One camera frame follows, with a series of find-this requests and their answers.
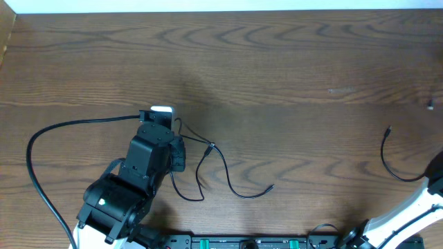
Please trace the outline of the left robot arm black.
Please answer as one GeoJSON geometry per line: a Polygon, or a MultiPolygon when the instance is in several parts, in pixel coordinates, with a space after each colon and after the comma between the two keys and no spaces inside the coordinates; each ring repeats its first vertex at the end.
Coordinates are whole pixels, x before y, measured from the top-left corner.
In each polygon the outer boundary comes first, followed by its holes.
{"type": "Polygon", "coordinates": [[[153,106],[141,111],[141,122],[125,158],[113,161],[84,193],[78,224],[73,231],[76,248],[155,248],[158,232],[144,229],[163,179],[186,168],[183,138],[173,131],[174,109],[153,106]]]}

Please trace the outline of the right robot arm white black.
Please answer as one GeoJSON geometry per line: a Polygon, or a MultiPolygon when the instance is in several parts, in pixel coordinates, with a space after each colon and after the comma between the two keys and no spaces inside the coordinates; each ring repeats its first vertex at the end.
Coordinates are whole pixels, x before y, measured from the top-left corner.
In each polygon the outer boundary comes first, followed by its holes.
{"type": "Polygon", "coordinates": [[[424,181],[403,203],[365,223],[347,248],[395,249],[442,219],[442,153],[428,164],[424,181]]]}

